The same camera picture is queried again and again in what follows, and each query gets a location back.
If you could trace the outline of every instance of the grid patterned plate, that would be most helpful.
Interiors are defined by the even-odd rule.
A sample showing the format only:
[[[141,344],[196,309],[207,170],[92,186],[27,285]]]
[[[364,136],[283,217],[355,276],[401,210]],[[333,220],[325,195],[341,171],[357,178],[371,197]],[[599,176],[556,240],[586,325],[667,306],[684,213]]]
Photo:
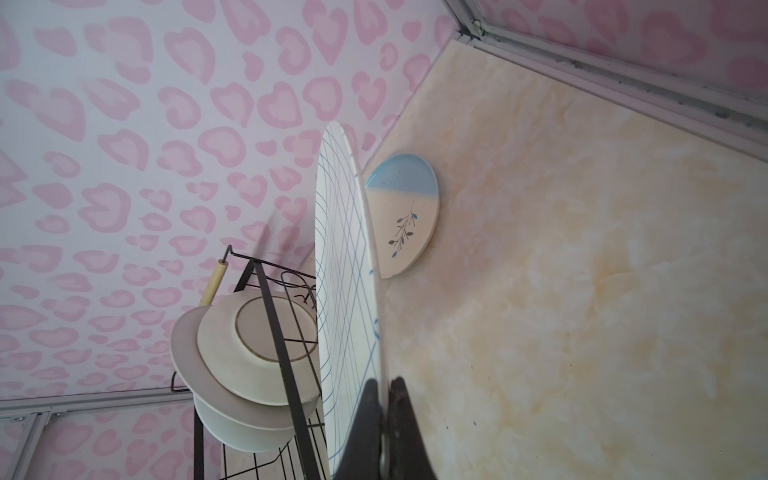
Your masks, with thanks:
[[[367,379],[381,369],[376,246],[360,170],[338,122],[320,146],[315,207],[317,318],[330,471],[336,472]]]

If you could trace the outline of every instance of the blue line pattern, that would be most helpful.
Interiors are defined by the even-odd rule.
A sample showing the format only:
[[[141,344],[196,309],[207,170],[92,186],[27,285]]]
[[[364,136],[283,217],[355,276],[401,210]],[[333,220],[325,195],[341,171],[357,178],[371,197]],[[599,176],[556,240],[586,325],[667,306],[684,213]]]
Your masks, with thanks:
[[[336,473],[360,392],[381,383],[372,235],[359,166],[343,127],[331,122],[320,146],[315,258],[320,378],[331,474]]]

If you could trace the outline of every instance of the dish rack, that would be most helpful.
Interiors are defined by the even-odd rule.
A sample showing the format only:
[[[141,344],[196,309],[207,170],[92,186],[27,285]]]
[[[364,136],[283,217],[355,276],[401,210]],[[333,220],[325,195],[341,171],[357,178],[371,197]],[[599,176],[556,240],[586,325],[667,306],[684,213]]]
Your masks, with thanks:
[[[296,310],[293,305],[294,303],[301,302],[311,306],[316,311],[315,277],[285,266],[267,262],[266,260],[260,260],[255,257],[243,255],[242,253],[236,253],[232,250],[231,245],[227,247],[227,251],[224,253],[222,261],[226,263],[229,255],[248,261],[243,273],[240,275],[240,280],[237,282],[234,291],[239,292],[245,290],[247,287],[253,287],[260,289],[263,295],[264,307],[266,309],[267,318],[269,319],[272,337],[275,342],[280,371],[283,375],[283,384],[286,387],[286,395],[288,397],[288,405],[290,407],[295,435],[288,441],[288,443],[278,450],[277,455],[273,459],[259,463],[257,462],[257,454],[254,453],[254,467],[239,470],[238,472],[228,471],[227,449],[224,448],[221,456],[224,477],[221,477],[220,480],[238,478],[239,475],[248,472],[255,472],[256,478],[259,478],[260,474],[264,475],[260,472],[261,469],[270,465],[273,465],[272,468],[275,468],[274,465],[278,462],[282,467],[283,478],[285,480],[298,480],[299,478],[304,478],[306,480],[320,480],[322,478],[323,480],[327,480],[330,475],[329,472],[326,472],[326,469],[323,466],[323,456],[326,455],[325,423],[323,422],[318,408],[315,408],[315,411],[310,417],[305,419],[301,399],[299,397],[299,390],[296,386],[296,380],[293,377],[293,368],[291,367],[288,350],[286,348],[287,342],[298,342],[304,345],[307,358],[310,359],[310,365],[312,366],[315,382],[317,383],[317,389],[320,391],[319,366],[312,363],[310,356],[310,348],[313,344],[317,344],[317,342],[305,339],[306,336],[301,330],[301,325],[296,317]],[[280,320],[273,304],[274,294],[272,288],[275,287],[278,289],[276,292],[280,296],[283,296],[284,294],[290,301],[293,319],[296,321],[296,326],[299,328],[300,338],[298,339],[287,339],[283,336]],[[170,390],[171,392],[188,391],[188,389],[180,388],[176,385],[176,372],[171,376]],[[205,480],[203,452],[203,423],[201,422],[200,417],[197,416],[197,411],[195,411],[194,480]]]

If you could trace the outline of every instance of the white plate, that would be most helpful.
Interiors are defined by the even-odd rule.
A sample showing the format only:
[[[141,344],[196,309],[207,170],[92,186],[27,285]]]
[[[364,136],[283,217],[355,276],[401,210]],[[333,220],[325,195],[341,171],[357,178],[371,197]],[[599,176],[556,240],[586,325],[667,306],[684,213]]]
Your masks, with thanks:
[[[243,425],[264,430],[284,430],[293,427],[287,406],[268,406],[249,402],[225,389],[211,375],[197,349],[197,330],[209,306],[199,306],[182,315],[170,335],[170,356],[177,374],[196,396],[205,400],[213,410]],[[309,417],[316,402],[303,406]]]
[[[295,312],[304,339],[317,341],[315,319],[303,306],[279,296],[274,296],[273,302],[286,339],[301,338],[293,318]],[[315,366],[319,365],[317,344],[310,345],[309,356],[301,342],[286,342],[286,347],[299,397],[302,403],[308,402],[319,395],[310,364],[311,359]],[[251,402],[288,405],[260,290],[235,292],[213,305],[197,331],[197,348],[210,372],[227,390]]]
[[[413,265],[432,238],[440,206],[437,177],[418,155],[397,154],[366,182],[382,278]]]
[[[268,452],[282,447],[293,437],[293,427],[285,430],[262,430],[233,422],[212,409],[199,396],[194,396],[197,415],[219,442],[241,452]]]
[[[331,474],[363,384],[373,378],[380,392],[388,387],[380,358],[372,238],[360,170],[341,124],[333,121],[320,146],[315,208],[320,375]]]

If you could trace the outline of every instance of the stacked plate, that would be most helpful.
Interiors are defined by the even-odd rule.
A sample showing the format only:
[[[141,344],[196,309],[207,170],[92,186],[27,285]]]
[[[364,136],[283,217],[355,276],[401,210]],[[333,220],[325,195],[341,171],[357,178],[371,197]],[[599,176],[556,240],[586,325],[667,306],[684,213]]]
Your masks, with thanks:
[[[317,341],[314,315],[301,304],[274,296],[283,336]],[[288,342],[288,354],[304,416],[315,409],[319,390],[312,364],[316,343]],[[178,375],[194,394],[197,414],[211,434],[243,452],[267,452],[293,437],[288,398],[259,290],[229,295],[216,305],[186,312],[170,337]]]

